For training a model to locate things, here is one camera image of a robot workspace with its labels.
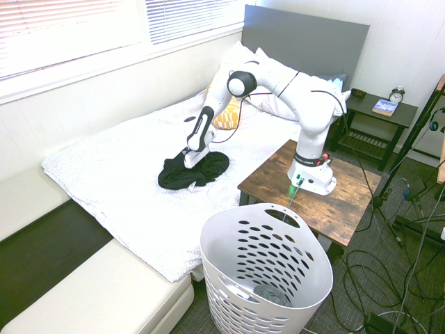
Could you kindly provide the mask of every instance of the gray headboard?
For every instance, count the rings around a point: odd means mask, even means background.
[[[350,88],[369,26],[246,6],[243,45],[310,75],[346,73]]]

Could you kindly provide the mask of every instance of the laundry basket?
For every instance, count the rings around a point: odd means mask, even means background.
[[[212,216],[202,229],[201,250],[209,307],[221,333],[299,333],[332,289],[321,245],[297,214],[280,205]],[[291,307],[254,294],[258,285],[280,289]]]

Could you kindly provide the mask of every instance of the white bedsheet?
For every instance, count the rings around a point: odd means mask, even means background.
[[[243,103],[238,131],[211,144],[230,166],[204,187],[158,185],[167,158],[186,146],[182,121],[197,116],[204,93],[129,120],[47,157],[42,167],[122,245],[175,282],[201,264],[200,233],[212,215],[238,205],[237,186],[290,138],[298,123]],[[219,131],[216,141],[231,132]]]

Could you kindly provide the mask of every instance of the book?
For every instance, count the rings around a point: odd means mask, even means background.
[[[378,100],[373,108],[373,112],[391,117],[396,110],[398,103],[387,100]]]

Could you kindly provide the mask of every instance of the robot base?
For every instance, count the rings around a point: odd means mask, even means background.
[[[337,180],[333,177],[332,169],[328,164],[323,164],[317,167],[308,167],[299,164],[293,159],[287,176],[291,179],[293,186],[299,186],[301,189],[317,193],[318,195],[326,196],[330,194],[335,186]]]

